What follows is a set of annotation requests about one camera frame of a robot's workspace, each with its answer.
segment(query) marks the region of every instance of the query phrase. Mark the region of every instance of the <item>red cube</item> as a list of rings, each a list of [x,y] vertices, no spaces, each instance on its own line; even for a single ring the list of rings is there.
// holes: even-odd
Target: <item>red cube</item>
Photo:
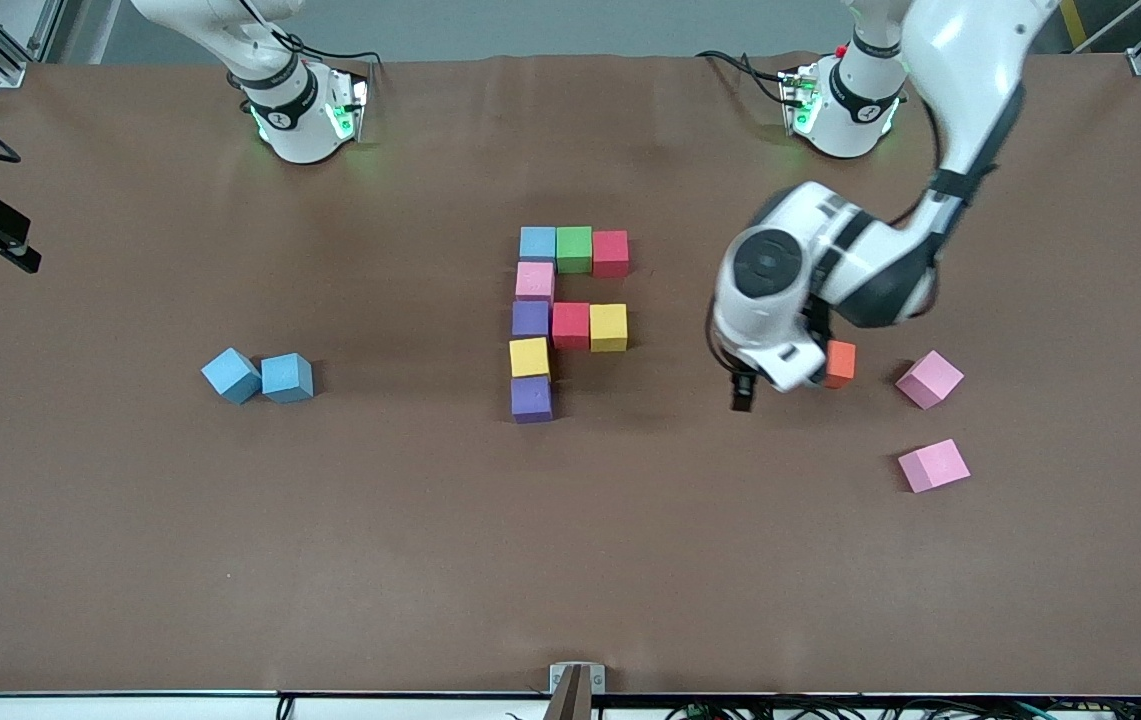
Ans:
[[[592,337],[588,333],[592,306],[586,302],[552,304],[552,347],[557,350],[590,350]]]
[[[628,230],[592,233],[592,277],[628,277]]]

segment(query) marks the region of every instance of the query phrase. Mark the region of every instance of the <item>block letter arrangement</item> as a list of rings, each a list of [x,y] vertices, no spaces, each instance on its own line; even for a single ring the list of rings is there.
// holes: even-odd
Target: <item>block letter arrangement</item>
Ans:
[[[556,275],[590,273],[594,278],[624,278],[630,261],[628,230],[592,232],[588,225],[521,228],[509,341],[516,423],[552,420],[551,348],[628,350],[628,306],[557,302]]]

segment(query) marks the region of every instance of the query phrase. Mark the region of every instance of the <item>yellow stripe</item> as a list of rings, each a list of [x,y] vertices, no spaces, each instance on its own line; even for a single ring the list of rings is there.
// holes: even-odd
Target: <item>yellow stripe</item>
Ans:
[[[1081,13],[1077,13],[1077,0],[1062,0],[1059,11],[1063,14],[1063,24],[1068,26],[1068,37],[1073,47],[1086,41],[1086,26],[1081,24]]]

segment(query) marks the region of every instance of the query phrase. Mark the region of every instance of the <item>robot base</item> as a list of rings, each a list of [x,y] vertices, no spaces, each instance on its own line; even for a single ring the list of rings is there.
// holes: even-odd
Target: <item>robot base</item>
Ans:
[[[291,129],[278,129],[273,114],[259,118],[251,110],[251,118],[259,126],[259,137],[288,163],[308,165],[334,154],[346,141],[361,141],[361,127],[369,104],[369,81],[342,70],[308,60],[308,72],[317,78],[319,92],[311,106],[300,115]]]
[[[855,122],[849,111],[832,97],[830,78],[836,63],[836,56],[830,55],[818,63],[803,65],[795,74],[779,74],[780,96],[802,104],[800,108],[784,105],[784,127],[788,128],[788,135],[804,137],[825,155],[858,157],[890,132],[899,100],[895,100],[885,113],[876,110],[884,118],[876,118],[875,122]]]

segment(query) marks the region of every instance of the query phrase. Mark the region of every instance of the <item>light blue cube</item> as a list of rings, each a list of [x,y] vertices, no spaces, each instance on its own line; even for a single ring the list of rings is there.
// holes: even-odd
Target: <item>light blue cube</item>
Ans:
[[[555,262],[557,259],[557,228],[521,228],[523,262]]]
[[[314,395],[313,365],[297,351],[265,359],[262,393],[276,402],[308,401]]]
[[[250,401],[262,387],[259,370],[254,370],[254,364],[232,347],[211,359],[201,369],[201,374],[205,375],[215,393],[219,393],[227,402],[236,402],[237,405]]]

